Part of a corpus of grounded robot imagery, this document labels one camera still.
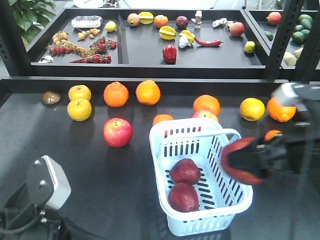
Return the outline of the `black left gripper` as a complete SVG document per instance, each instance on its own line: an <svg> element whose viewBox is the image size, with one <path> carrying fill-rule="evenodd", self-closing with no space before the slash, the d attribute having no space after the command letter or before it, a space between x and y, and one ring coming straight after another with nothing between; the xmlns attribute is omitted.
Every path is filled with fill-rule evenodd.
<svg viewBox="0 0 320 240"><path fill-rule="evenodd" d="M40 192L32 198L33 187L23 183L0 208L0 238L2 240L99 240L62 217L56 210L45 208L49 192Z"/></svg>

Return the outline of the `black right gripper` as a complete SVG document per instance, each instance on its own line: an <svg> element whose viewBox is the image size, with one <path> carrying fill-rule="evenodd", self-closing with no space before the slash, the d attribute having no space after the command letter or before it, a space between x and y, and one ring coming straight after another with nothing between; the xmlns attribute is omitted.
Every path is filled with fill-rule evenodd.
<svg viewBox="0 0 320 240"><path fill-rule="evenodd" d="M269 140L241 138L228 145L228 174L233 178L267 178L269 167L301 174L309 160L312 173L320 173L320 127L295 123Z"/></svg>

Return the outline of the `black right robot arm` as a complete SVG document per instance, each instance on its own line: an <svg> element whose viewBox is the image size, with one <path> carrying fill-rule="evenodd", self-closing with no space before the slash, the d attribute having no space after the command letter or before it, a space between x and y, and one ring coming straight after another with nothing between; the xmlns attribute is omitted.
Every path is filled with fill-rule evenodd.
<svg viewBox="0 0 320 240"><path fill-rule="evenodd" d="M320 156L320 88L316 85L284 83L271 98L280 107L295 107L300 121L265 137L244 137L227 144L221 152L223 170L235 180L255 185L273 171L304 174Z"/></svg>

